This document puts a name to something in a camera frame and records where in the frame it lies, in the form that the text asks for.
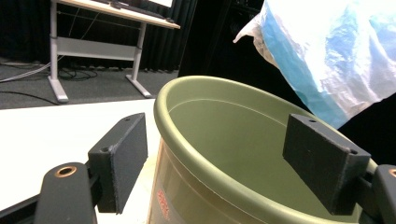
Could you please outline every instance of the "plastic bag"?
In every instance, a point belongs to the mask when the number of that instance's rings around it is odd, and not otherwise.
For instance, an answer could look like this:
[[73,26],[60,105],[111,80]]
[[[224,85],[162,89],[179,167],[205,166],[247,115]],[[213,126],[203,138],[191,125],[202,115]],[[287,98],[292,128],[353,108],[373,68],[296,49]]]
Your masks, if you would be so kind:
[[259,17],[282,75],[334,128],[396,92],[393,0],[266,0]]

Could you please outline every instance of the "table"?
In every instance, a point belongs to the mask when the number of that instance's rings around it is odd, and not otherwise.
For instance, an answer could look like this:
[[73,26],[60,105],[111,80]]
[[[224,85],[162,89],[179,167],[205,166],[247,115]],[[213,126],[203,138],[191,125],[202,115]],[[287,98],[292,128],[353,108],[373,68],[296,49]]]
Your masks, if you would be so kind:
[[[105,13],[111,16],[121,17],[127,20],[139,21],[140,31],[136,46],[131,47],[115,45],[57,36],[57,4],[80,7],[99,13]],[[169,29],[180,29],[179,25],[166,20],[126,9],[115,9],[109,5],[91,0],[52,0],[50,6],[49,37],[51,67],[49,83],[56,95],[57,101],[59,103],[68,102],[67,95],[58,78],[58,55],[134,61],[132,74],[126,75],[126,77],[146,98],[151,98],[151,94],[137,81],[137,73],[139,71],[140,58],[147,24]]]
[[99,224],[146,223],[161,139],[153,104],[153,99],[146,99],[0,110],[0,210],[37,195],[44,174],[51,168],[72,161],[85,163],[88,151],[120,119],[144,112],[148,159],[124,211],[121,215],[96,215]]

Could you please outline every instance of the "black bracket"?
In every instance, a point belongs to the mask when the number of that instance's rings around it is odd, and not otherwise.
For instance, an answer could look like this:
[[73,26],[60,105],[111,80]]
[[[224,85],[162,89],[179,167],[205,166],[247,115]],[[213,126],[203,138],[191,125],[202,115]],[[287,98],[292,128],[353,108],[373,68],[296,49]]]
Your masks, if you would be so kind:
[[371,155],[332,128],[291,114],[283,157],[332,215],[358,203],[360,223],[396,223],[396,166],[367,172]]
[[89,151],[86,164],[49,170],[40,194],[0,212],[0,223],[97,223],[101,213],[122,213],[148,157],[145,114],[121,119]]

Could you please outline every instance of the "black curtain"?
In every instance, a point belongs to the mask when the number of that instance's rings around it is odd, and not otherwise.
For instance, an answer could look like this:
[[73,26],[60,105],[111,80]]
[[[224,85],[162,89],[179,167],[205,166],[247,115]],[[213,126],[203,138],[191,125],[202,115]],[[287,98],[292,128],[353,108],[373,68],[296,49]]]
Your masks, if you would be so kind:
[[[163,7],[141,0],[147,10],[172,19],[181,29],[148,25],[140,68],[173,71],[179,68],[197,0],[174,0]],[[58,4],[58,36],[113,44],[135,45],[139,23]],[[0,1],[0,57],[18,61],[50,61],[50,0]],[[133,62],[64,57],[62,66],[132,67]]]
[[0,1],[0,57],[46,63],[49,36],[49,0]]

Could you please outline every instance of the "bucket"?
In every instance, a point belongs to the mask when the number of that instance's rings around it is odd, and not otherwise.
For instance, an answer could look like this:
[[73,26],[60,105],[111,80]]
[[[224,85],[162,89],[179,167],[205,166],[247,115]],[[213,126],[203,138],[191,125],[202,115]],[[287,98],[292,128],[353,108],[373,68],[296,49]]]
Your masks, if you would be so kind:
[[218,77],[179,77],[160,91],[162,140],[148,223],[357,223],[332,216],[283,159],[289,114],[268,92]]

